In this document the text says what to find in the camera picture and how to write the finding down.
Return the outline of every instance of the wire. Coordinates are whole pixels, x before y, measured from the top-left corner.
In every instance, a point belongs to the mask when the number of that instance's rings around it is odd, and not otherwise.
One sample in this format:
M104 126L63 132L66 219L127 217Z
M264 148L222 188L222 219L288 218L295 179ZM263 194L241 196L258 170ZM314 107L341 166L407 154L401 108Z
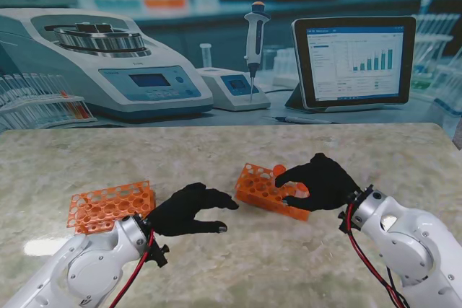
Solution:
M276 90L269 90L265 92L265 94L275 93L275 92L293 92L293 91L294 91L293 89L276 89Z
M391 287L393 288L393 290L395 291L395 293L399 296L399 298L403 301L404 305L406 306L406 308L411 308L409 306L409 304L407 303L406 299L404 298L403 295L401 295L398 290L396 290L396 287L395 287L395 283L393 282L393 277L391 276L391 270L390 268L387 267L387 273L388 273L388 278L390 279L390 284L391 284Z
M385 279L377 272L377 270L372 266L370 261L367 259L366 255L362 252L361 248L357 244L356 240L354 239L353 233L352 233L352 211L353 211L353 204L350 203L347 207L347 215L346 215L346 232L348 234L349 240L352 243L352 246L356 253L358 254L359 258L362 260L362 262L366 265L367 269L378 279L380 284L382 284L385 289L388 292L388 295L397 308L406 308L403 304L403 302L399 299L397 291L393 290L393 288L386 282Z
M141 259L138 262L138 265L136 265L135 270L131 274L130 278L127 280L125 286L117 294L117 297L114 299L113 303L110 304L109 308L114 308L117 305L117 303L121 300L123 295L125 295L125 293L127 292L128 288L130 288L130 286L134 282L135 278L138 276L139 271L141 270L141 267L143 267L143 264L146 261L146 258L149 254L149 249L151 248L153 242L154 242L154 230L151 229L151 234L149 235L149 242L148 242L146 251L142 255Z

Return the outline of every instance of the tablet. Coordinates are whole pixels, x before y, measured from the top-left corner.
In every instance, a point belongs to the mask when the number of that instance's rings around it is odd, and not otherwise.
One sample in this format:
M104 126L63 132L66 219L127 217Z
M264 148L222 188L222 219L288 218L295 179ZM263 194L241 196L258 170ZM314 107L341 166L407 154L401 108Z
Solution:
M413 17L332 17L292 23L303 107L404 104Z

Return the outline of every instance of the orange test tube rack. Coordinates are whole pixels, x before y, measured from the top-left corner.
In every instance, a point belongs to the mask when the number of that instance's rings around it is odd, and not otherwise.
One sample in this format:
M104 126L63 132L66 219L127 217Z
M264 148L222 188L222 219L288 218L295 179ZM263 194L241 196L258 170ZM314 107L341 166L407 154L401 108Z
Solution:
M274 179L285 172L285 167L277 165L273 170L253 164L245 164L236 183L236 198L239 201L258 206L268 211L307 221L309 211L289 207L282 203L285 196L307 197L308 189L302 183L288 182L280 188L274 185Z
M116 220L134 214L144 218L155 206L149 181L76 194L71 197L67 227L75 227L76 234L109 231Z

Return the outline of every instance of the tablet screen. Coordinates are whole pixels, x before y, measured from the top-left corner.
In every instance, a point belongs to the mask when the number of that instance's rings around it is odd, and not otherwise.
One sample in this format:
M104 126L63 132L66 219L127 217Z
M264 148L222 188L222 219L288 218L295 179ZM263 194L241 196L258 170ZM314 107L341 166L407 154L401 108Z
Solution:
M399 95L404 26L306 29L316 101Z

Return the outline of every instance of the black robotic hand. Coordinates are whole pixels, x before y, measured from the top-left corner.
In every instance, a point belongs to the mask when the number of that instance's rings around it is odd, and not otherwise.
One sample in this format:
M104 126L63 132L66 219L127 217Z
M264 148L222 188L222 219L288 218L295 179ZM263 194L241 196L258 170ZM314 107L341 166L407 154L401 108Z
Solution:
M324 153L317 153L309 163L293 167L276 177L276 186L280 188L285 183L301 182L310 190L307 198L287 196L283 201L308 211L318 209L335 209L347 203L347 196L354 191L360 191L358 185L334 160Z
M214 207L238 209L239 205L226 193L206 189L202 183L194 183L174 193L155 208L147 219L154 231L164 236L226 232L227 226L221 221L194 219L201 209Z

